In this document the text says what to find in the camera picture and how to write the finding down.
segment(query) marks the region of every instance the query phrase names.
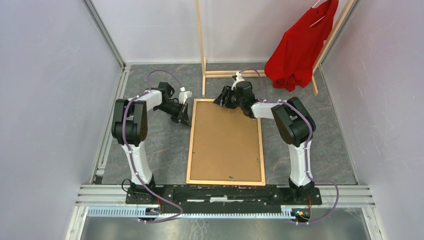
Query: gray floor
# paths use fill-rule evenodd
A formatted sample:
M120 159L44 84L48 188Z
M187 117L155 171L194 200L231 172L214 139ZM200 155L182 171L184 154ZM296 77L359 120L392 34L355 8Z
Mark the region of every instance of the gray floor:
M264 63L209 63L207 69L243 70L264 69ZM148 87L145 79L154 69L165 69L176 73L186 89L193 92L189 100L189 117L194 98L202 98L202 69L200 64L154 64L133 65L130 69L124 93L125 98L134 97ZM312 84L305 88L297 87L293 92L272 87L272 81L265 81L264 98L268 100L299 97L316 123L316 131L311 145L311 170L318 180L333 180L337 184L355 184L354 173L342 138L335 112L319 71L315 75L319 94L315 96ZM157 87L159 81L169 82L176 90L177 82L167 73L155 72L151 84ZM257 77L251 81L256 97L260 97L261 84ZM224 85L231 85L230 78L208 78L206 98L216 98ZM290 176L290 157L286 144L281 139L273 120L262 120L262 138L267 184L287 184ZM146 154L157 184L185 184L190 141L190 129L171 122L163 112L149 112ZM130 178L130 167L126 155L114 139L107 158L103 184L120 184Z
M312 219L328 210L313 208ZM287 219L175 219L142 224L129 217L87 217L84 240L369 240L360 208L336 208L331 217L307 226Z

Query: wooden rack leg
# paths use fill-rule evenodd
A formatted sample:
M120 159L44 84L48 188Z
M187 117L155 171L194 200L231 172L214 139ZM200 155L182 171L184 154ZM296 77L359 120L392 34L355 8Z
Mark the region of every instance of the wooden rack leg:
M325 42L324 46L321 49L321 52L318 55L318 58L316 59L315 63L313 64L312 68L312 74L317 70L318 65L323 60L324 55L329 50L329 47L331 46L331 43L334 40L334 37L339 32L340 26L342 25L343 21L345 20L346 16L348 15L349 11L352 8L352 5L354 4L356 0L347 0L346 4L343 7L343 10L341 11L340 15L337 18L337 21L334 24L334 27L332 28L330 35L327 38L327 41ZM318 88L317 83L315 82L315 78L312 75L312 84L313 84L313 94L318 94Z
M204 65L202 69L206 69L206 57L203 57L203 62L201 63ZM203 72L203 78L201 80L201 96L205 97L206 94L206 74Z

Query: red garment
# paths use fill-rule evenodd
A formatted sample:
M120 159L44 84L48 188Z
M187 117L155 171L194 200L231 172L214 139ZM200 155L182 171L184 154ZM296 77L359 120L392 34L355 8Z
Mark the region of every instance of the red garment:
M333 28L338 0L327 0L317 8L309 9L284 33L277 49L266 62L265 75L272 86L287 89L306 87L312 78L312 67Z

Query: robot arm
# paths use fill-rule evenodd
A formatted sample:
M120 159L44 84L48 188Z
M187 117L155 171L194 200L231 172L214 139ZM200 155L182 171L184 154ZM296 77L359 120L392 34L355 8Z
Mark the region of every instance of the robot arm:
M170 115L171 120L175 123L191 127L189 116L187 113L188 103L187 98L193 94L185 89L180 89L178 102L171 99L175 90L166 82L160 82L157 88L146 90L142 96L133 102L130 106L129 114L124 116L125 108L127 107L128 99L117 99L115 102L112 122L112 136L118 140L124 149L129 167L131 168L131 181L135 186L141 186L142 183L138 179L136 172L133 169L133 164L130 159L130 152L124 144L123 140L123 120L126 118L125 135L126 140L131 147L134 167L142 181L148 186L154 186L152 171L147 162L145 139L148 132L147 112L151 109L154 111L161 110Z
M305 191L314 188L314 183L308 178L306 170L306 159L309 164L309 154L311 141L306 140L309 135L307 124L287 105L278 102L260 102L255 98L252 91L252 84L240 75L233 76L233 86L225 86L221 94L214 103L235 109L240 107L244 115L249 118L267 118L274 119L277 125L281 138L288 144L290 153L291 174L289 185L294 189L296 195L302 195ZM316 125L305 106L297 97L292 97L284 101L296 108L312 126L312 131L315 131Z

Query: clothes hanger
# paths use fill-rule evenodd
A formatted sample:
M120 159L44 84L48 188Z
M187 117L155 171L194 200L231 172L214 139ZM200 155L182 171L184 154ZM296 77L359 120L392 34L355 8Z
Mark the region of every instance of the clothes hanger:
M320 3L321 2L321 0L318 0L313 6L312 6L312 8L315 8L315 6L316 5L318 5L318 3ZM320 19L318 19L318 21L316 21L316 22L314 22L314 23L312 23L312 25L310 26L310 27L312 27L312 26L314 26L315 24L317 24L319 21L321 21L323 18L325 17L325 15L324 16L322 16Z

